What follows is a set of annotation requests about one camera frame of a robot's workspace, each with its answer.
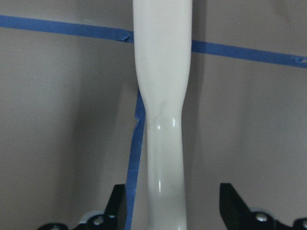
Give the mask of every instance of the horizontal blue tape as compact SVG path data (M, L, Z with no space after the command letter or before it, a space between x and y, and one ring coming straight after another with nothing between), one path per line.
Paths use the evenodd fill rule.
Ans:
M6 15L0 15L0 27L102 38L115 41L123 41L127 43L134 42L133 31L101 26L12 17ZM195 40L192 41L192 52L298 68L307 68L307 57L248 49L237 46L227 46Z
M143 133L145 126L145 108L140 92L138 92L138 97L136 102L135 118L137 119L138 123L133 132L131 149L130 149L130 158L128 165L127 180L126 180L127 217L126 217L126 225L124 230L131 230L134 200L136 195L136 187L138 183L139 167L141 160Z
M281 54L269 51L226 46L215 43L192 41L192 52L212 54L229 58L266 62L284 66L307 68L307 57Z
M123 29L20 18L5 15L0 15L0 27L57 33L63 35L94 37L115 41L127 41L130 35L128 31Z

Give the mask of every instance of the beige wall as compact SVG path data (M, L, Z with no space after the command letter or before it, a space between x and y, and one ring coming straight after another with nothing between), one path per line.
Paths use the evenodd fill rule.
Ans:
M304 0L194 0L193 10L195 40L307 56ZM0 14L133 30L130 0L0 0ZM0 28L0 229L73 227L125 182L133 58L133 44ZM192 54L183 109L189 230L225 229L220 182L287 224L306 216L306 74ZM145 149L133 230L146 228Z

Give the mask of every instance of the metal screw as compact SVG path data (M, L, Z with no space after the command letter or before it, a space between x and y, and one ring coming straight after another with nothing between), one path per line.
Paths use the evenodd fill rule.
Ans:
M103 218L102 216L98 216L98 217L93 221L93 223L94 223L95 225L101 225L104 221L105 221L105 220L104 220L104 218Z
M256 219L260 222L266 222L266 221L268 221L268 216L263 214L263 213L257 213Z
M61 230L61 227L58 225L54 225L51 230Z
M304 227L305 229L307 229L307 219L305 219L305 220L303 221L303 227Z

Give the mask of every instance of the blue tape strip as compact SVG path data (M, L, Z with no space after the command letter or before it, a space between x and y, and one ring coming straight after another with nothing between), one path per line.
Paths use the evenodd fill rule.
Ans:
M143 105L141 94L140 92L138 92L138 98L135 109L135 118L138 120L138 123L134 129L132 136L129 166L128 166L128 173L126 180L127 218L126 218L125 230L130 230L132 224L134 200L136 194L136 186L138 182L138 174L139 174L141 151L142 151L145 117L146 117L145 108Z
M0 27L134 42L133 31L0 15ZM192 41L192 52L307 68L307 57Z
M307 68L307 57L299 57L295 55L241 48L236 46L226 46L215 43L192 41L192 52Z
M74 23L62 23L40 19L20 18L0 15L0 27L32 30L40 32L57 33L110 39L115 41L129 40L129 32L123 29L82 25Z

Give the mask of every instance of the vertical blue tape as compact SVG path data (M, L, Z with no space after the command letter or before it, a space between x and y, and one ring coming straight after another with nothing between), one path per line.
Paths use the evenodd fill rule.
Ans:
M135 109L135 118L138 120L138 123L134 129L131 149L130 149L130 158L129 166L126 180L126 195L127 195L127 218L126 225L124 230L131 230L134 200L136 194L136 186L138 182L141 151L142 151L142 142L145 126L145 108L142 101L140 92L138 92L138 98Z

